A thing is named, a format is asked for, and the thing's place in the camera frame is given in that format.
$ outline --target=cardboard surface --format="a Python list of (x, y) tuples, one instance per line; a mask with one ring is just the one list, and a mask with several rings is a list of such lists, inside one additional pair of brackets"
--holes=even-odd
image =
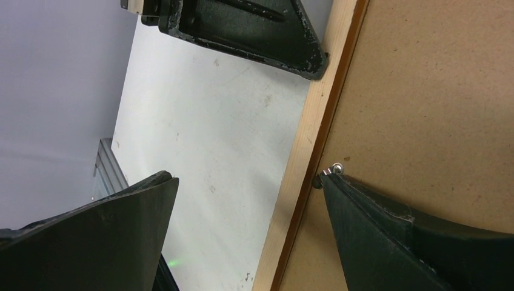
[[(514, 233), (514, 2), (371, 0), (320, 169)], [(281, 285), (346, 290), (322, 191)]]

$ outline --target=green light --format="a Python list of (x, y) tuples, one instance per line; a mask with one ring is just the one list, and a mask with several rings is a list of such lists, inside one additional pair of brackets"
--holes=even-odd
[(168, 267), (170, 267), (170, 268), (176, 267), (178, 265), (180, 265), (180, 261), (177, 259), (173, 259), (168, 262)]

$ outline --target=wooden edge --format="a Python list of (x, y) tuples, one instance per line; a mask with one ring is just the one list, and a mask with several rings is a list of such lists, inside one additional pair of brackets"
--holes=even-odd
[(278, 290), (307, 203), (369, 0), (333, 0), (324, 49), (330, 63), (311, 83), (280, 185), (253, 291)]

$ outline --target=white tabletop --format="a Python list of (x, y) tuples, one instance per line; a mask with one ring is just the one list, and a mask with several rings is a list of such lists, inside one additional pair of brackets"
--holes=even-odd
[[(323, 30), (331, 2), (304, 4)], [(180, 178), (162, 253), (181, 290), (251, 290), (308, 87), (138, 23), (112, 150), (129, 184)]]

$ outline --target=brown fiberboard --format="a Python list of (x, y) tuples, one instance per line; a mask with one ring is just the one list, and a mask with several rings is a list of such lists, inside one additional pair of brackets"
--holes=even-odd
[(312, 82), (257, 268), (254, 291), (278, 290), (318, 167), (367, 0), (334, 0), (323, 47), (329, 67)]
[[(319, 164), (451, 221), (514, 233), (514, 2), (370, 0)], [(322, 192), (281, 291), (346, 290)]]

